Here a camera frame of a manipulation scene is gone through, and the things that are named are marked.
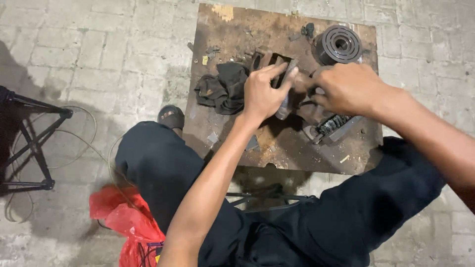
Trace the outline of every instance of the concrete floor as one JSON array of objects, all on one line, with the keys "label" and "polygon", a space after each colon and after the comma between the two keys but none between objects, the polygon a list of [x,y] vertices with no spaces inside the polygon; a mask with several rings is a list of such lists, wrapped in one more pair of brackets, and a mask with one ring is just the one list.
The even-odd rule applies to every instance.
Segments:
[{"label": "concrete floor", "polygon": [[[198,0],[1,0],[0,81],[17,92],[57,105],[78,105],[97,119],[93,144],[103,153],[161,106],[186,106]],[[205,0],[237,7],[374,25],[380,76],[402,86],[456,127],[475,135],[475,1],[472,0]],[[46,125],[43,117],[35,125]],[[86,139],[93,121],[78,112],[62,128]],[[394,135],[384,129],[385,135]],[[44,146],[50,166],[84,148],[56,133]],[[88,217],[88,196],[109,182],[91,150],[51,171],[53,191],[32,194],[34,212],[22,224],[0,217],[0,267],[111,267],[124,242]],[[242,180],[286,181],[290,192],[320,195],[344,175],[246,170]],[[24,181],[38,181],[29,163]],[[236,184],[233,190],[239,190]],[[1,208],[6,198],[1,200]],[[27,195],[11,213],[24,218]],[[374,267],[474,266],[475,216],[448,187],[372,254]]]}]

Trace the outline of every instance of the plastic bag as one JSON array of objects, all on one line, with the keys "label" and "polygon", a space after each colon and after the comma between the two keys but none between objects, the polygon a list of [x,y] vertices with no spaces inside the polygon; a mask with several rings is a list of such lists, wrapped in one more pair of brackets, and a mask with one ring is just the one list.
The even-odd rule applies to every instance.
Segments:
[{"label": "plastic bag", "polygon": [[120,267],[144,266],[144,262],[155,266],[155,249],[163,246],[165,235],[138,190],[127,187],[122,192],[140,211],[129,205],[115,186],[107,186],[89,197],[89,217],[105,219],[105,226],[127,237],[120,253]]}]

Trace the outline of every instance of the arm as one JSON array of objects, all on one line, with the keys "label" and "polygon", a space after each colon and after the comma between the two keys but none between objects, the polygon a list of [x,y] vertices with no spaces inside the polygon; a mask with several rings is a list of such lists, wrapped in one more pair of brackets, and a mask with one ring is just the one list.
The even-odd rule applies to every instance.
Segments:
[{"label": "arm", "polygon": [[389,86],[368,65],[337,64],[316,78],[325,91],[314,100],[339,114],[360,114],[413,143],[475,213],[475,139],[456,129],[401,88]]},{"label": "arm", "polygon": [[254,131],[272,116],[287,95],[298,70],[294,70],[280,89],[270,80],[287,64],[274,65],[251,73],[245,84],[244,111],[225,142],[199,175],[181,201],[171,220],[159,267],[196,266],[198,252],[213,224],[228,191],[231,178]]}]

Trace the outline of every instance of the sandal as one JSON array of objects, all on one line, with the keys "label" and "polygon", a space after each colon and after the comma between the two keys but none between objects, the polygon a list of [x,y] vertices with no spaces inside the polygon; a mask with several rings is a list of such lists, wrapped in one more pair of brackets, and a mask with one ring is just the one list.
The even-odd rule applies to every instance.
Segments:
[{"label": "sandal", "polygon": [[[172,112],[172,114],[167,115],[162,119],[162,116],[169,112]],[[183,131],[183,127],[185,126],[185,115],[179,107],[175,105],[166,105],[161,108],[158,113],[158,123],[163,124],[170,129],[178,128]]]}]

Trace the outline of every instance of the wooden workbench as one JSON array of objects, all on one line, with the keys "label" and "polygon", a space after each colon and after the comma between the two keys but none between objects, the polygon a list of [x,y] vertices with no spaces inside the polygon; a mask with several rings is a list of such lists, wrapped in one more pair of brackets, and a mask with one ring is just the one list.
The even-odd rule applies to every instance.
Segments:
[{"label": "wooden workbench", "polygon": [[[362,42],[362,63],[378,71],[376,29],[373,26],[200,4],[193,49],[195,63],[191,67],[190,93],[183,129],[187,145],[202,158],[209,158],[225,140],[234,122],[235,116],[219,115],[213,108],[196,103],[193,89],[197,81],[204,74],[216,75],[216,64],[231,59],[243,60],[245,63],[250,59],[246,52],[267,46],[276,53],[298,59],[301,71],[311,73],[319,67],[312,55],[313,46],[306,38],[292,42],[288,39],[288,36],[299,33],[301,27],[309,22],[315,25],[315,36],[335,24],[353,29]],[[203,65],[202,57],[212,46],[217,46],[221,52],[207,65]],[[298,121],[291,117],[283,122],[271,117],[255,133],[261,151],[244,152],[239,165],[264,167],[273,163],[280,169],[359,174],[374,168],[379,161],[374,152],[382,143],[382,132],[376,122],[361,120],[346,138],[334,146],[311,145],[299,127]],[[215,144],[208,139],[213,132],[219,137]]]}]

